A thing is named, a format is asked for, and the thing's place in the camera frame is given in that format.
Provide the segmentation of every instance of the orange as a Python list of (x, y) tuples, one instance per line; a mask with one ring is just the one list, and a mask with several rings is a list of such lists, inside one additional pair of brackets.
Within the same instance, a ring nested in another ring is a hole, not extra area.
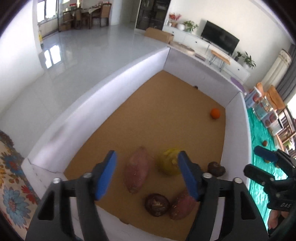
[(211, 110), (211, 117), (213, 119), (218, 119), (220, 117), (220, 110), (217, 108), (214, 108)]

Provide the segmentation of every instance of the television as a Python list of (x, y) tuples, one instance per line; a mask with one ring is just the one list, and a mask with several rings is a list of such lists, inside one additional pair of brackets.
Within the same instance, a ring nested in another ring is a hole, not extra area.
[(235, 50), (239, 39), (233, 36), (231, 33), (225, 31), (219, 26), (207, 21), (205, 28), (201, 34), (202, 38), (218, 45), (220, 48), (224, 49), (230, 55)]

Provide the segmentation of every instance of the yellow vegetable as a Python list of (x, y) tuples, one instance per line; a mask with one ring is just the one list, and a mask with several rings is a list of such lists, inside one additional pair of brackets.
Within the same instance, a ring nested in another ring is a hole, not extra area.
[(178, 154), (180, 150), (171, 148), (165, 151), (157, 160), (157, 166), (160, 171), (169, 175), (175, 176), (181, 173), (178, 167)]

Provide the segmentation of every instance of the silver bolt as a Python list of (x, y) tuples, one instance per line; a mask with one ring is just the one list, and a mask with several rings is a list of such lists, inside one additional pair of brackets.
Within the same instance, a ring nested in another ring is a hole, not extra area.
[(239, 184), (242, 183), (242, 179), (239, 178), (239, 177), (236, 177), (236, 178), (234, 179), (234, 181), (235, 181), (236, 183), (239, 183)]
[(57, 184), (57, 183), (59, 183), (60, 181), (61, 181), (61, 179), (58, 178), (58, 177), (56, 177), (56, 178), (54, 178), (54, 179), (52, 180), (52, 182), (53, 182), (54, 184)]
[(91, 172), (86, 172), (83, 174), (84, 178), (90, 178), (92, 176)]
[(202, 175), (204, 178), (212, 178), (212, 174), (208, 173), (208, 172), (205, 172), (203, 175)]

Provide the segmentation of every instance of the blue pad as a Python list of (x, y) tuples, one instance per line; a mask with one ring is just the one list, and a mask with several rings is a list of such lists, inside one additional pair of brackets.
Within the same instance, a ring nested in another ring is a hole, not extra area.
[(273, 152), (261, 146), (256, 146), (254, 148), (254, 153), (257, 156), (262, 157), (270, 162), (277, 162), (279, 160), (278, 156)]
[(116, 160), (117, 160), (116, 152), (110, 151), (104, 160), (105, 168), (97, 182), (96, 193), (95, 193), (96, 200), (100, 200), (107, 192), (108, 186), (111, 182), (111, 178), (113, 176), (113, 173), (116, 167)]
[(178, 154), (178, 166), (181, 170), (183, 179), (185, 181), (188, 193), (191, 197), (195, 198), (195, 200), (198, 200), (199, 195), (197, 192), (197, 181), (194, 178), (193, 173), (191, 172), (191, 169), (189, 166), (191, 166), (192, 163), (187, 156), (185, 151), (181, 151)]

